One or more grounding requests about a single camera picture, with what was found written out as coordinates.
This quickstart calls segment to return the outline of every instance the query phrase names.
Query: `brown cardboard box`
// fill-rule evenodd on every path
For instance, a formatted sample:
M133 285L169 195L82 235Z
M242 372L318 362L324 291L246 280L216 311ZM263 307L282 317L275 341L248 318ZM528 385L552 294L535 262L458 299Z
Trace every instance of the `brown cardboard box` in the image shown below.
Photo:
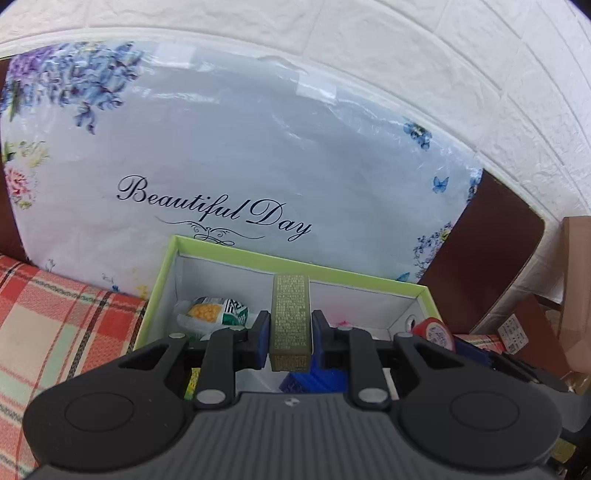
M591 373L591 216L563 222L565 272L560 344L571 368Z
M562 378L571 371L571 367L545 314L545 310L550 308L547 304L540 304L538 298L530 294L521 300L511 317L498 329L499 336L508 352L515 351L515 357Z

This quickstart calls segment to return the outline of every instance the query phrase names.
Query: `label sticker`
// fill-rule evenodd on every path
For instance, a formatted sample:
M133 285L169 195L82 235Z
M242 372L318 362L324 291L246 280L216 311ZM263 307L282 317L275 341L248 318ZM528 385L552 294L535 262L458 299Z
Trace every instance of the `label sticker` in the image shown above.
M499 336L501 337L501 341L505 344L507 352L511 354L517 353L530 342L523 331L519 320L517 320L515 313L511 315L503 325L501 325L499 328Z
M435 343L436 345L442 346L443 348L452 350L452 339L446 332L445 328L443 328L437 322L430 323L427 326L427 334L425 337L431 343Z

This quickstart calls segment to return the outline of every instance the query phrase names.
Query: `plastic wrap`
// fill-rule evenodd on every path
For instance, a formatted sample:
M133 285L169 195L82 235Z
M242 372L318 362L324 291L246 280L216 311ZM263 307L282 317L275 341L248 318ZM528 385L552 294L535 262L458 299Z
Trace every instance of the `plastic wrap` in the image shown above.
M146 296L172 234L418 281L467 149L281 59L77 43L11 60L2 161L34 263Z

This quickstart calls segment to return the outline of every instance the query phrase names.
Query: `blue butterfly print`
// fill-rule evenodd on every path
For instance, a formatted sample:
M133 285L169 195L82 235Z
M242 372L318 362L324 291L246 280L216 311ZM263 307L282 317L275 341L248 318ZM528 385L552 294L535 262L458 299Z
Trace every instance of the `blue butterfly print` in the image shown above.
M447 182L449 181L449 177L446 177L445 180L441 181L437 176L433 179L433 191L435 193L443 193L447 188Z

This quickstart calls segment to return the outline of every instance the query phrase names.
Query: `snack package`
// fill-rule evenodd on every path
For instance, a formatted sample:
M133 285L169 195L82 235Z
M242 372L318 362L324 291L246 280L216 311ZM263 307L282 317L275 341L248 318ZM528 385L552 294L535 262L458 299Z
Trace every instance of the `snack package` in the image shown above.
M175 305L172 329L201 338L227 326L244 326L247 319L248 307L239 301L201 297Z
M193 302L187 315L209 323L243 326L248 318L248 308L236 300L201 297Z

